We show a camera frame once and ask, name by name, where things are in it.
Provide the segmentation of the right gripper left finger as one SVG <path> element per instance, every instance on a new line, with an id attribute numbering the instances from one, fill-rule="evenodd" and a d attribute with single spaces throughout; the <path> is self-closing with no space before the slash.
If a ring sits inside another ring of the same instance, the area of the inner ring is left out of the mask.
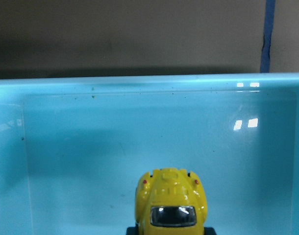
<path id="1" fill-rule="evenodd" d="M 126 235 L 138 235 L 138 228 L 137 227 L 128 227 L 126 229 Z"/>

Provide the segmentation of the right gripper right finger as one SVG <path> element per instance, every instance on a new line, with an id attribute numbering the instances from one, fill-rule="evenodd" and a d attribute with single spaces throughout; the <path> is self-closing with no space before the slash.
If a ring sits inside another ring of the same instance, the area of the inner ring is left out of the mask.
<path id="1" fill-rule="evenodd" d="M 217 235 L 216 231 L 212 227 L 205 227 L 204 228 L 204 235 Z"/>

